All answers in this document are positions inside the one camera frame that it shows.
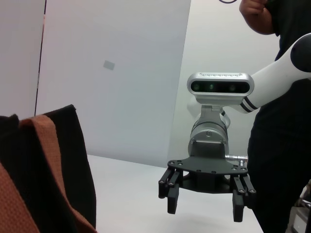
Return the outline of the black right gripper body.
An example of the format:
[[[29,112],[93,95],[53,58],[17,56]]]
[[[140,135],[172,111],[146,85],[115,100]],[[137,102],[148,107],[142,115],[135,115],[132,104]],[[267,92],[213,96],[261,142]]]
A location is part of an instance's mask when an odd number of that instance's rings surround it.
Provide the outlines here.
[[[247,192],[248,170],[235,165],[225,158],[203,158],[191,156],[183,160],[168,162],[167,186],[186,190],[223,194],[236,190],[240,194]]]

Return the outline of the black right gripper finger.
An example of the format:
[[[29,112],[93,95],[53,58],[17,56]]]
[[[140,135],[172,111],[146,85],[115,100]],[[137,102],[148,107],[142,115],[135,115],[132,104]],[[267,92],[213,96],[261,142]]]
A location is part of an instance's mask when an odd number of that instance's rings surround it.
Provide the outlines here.
[[[248,174],[230,176],[230,190],[232,191],[234,222],[242,222],[244,208],[254,208],[257,192]]]
[[[158,197],[167,198],[167,212],[175,214],[179,197],[181,173],[171,167],[167,168],[158,181]]]

